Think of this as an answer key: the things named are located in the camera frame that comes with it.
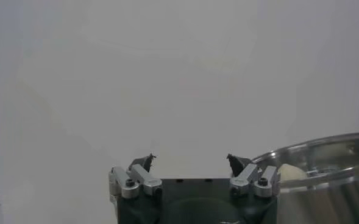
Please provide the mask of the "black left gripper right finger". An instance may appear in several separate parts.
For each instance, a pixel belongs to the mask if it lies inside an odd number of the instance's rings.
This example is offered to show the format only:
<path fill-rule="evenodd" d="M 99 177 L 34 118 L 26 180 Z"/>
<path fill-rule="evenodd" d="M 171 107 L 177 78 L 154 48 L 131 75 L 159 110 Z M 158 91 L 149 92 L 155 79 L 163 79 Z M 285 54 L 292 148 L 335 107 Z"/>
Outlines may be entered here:
<path fill-rule="evenodd" d="M 260 198 L 277 197 L 280 192 L 279 175 L 275 166 L 261 168 L 249 158 L 228 154 L 232 177 L 230 193 L 234 197 L 254 194 Z"/>

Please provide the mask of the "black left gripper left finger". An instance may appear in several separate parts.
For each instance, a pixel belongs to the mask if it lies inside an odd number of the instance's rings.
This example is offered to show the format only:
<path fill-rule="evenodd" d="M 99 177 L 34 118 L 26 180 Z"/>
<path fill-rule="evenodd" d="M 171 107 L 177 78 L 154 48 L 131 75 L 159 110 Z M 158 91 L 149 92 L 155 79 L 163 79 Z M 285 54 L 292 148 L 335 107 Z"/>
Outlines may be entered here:
<path fill-rule="evenodd" d="M 127 169 L 114 166 L 108 173 L 108 188 L 111 198 L 137 198 L 143 194 L 159 198 L 163 192 L 163 181 L 151 175 L 152 162 L 156 158 L 149 154 L 134 159 Z"/>

